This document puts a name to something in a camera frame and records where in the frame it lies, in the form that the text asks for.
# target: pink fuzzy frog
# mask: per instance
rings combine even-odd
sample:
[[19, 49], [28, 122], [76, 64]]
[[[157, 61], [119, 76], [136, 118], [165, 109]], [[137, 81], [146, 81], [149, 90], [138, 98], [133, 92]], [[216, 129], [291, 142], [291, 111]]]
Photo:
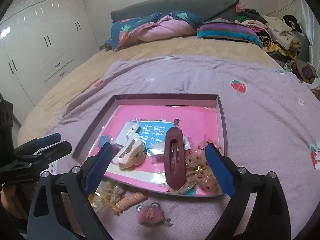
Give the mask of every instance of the pink fuzzy frog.
[[136, 210], [138, 214], [138, 222], [145, 226], [172, 226], [171, 219], [165, 219], [163, 211], [158, 203], [152, 203], [150, 206], [138, 205]]

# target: bed headboard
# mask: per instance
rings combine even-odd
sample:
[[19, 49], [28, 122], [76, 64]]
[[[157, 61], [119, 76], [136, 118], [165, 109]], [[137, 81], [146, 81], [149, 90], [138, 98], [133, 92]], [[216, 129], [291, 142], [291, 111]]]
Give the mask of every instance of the bed headboard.
[[133, 17], [148, 16], [154, 12], [169, 14], [172, 11], [188, 11], [204, 21], [224, 18], [235, 21], [235, 6], [239, 0], [149, 0], [111, 12], [113, 22]]

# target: beige blanket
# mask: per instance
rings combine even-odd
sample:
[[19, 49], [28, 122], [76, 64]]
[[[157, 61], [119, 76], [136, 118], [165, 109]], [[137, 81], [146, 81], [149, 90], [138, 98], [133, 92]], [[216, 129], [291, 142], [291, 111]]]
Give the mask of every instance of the beige blanket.
[[18, 144], [21, 145], [34, 138], [42, 137], [58, 122], [66, 106], [103, 76], [115, 61], [161, 55], [204, 55], [277, 66], [277, 63], [257, 45], [234, 41], [204, 40], [194, 36], [153, 41], [117, 52], [101, 51], [73, 70], [45, 95], [21, 127]]

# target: silver bolt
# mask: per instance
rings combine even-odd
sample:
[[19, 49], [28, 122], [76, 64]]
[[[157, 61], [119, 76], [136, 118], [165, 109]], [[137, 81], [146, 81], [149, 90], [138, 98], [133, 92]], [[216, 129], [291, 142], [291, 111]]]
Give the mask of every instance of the silver bolt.
[[76, 166], [72, 168], [72, 173], [78, 173], [80, 171], [80, 167]]
[[244, 168], [244, 167], [240, 167], [240, 168], [238, 168], [238, 171], [239, 171], [239, 173], [241, 173], [241, 174], [245, 174], [245, 173], [247, 173], [247, 169], [246, 169], [246, 168]]
[[269, 176], [272, 177], [272, 178], [275, 178], [277, 176], [277, 174], [273, 171], [270, 171], [269, 172]]
[[50, 172], [44, 171], [44, 172], [41, 174], [41, 176], [42, 176], [43, 178], [46, 178], [46, 177], [49, 176], [49, 174], [50, 174]]

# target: maroon hair clip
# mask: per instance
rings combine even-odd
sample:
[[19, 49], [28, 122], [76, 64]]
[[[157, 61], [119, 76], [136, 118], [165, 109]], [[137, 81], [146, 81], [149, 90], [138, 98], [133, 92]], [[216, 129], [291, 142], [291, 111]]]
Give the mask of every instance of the maroon hair clip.
[[186, 163], [182, 131], [177, 127], [170, 128], [165, 135], [164, 172], [167, 184], [179, 189], [186, 182]]

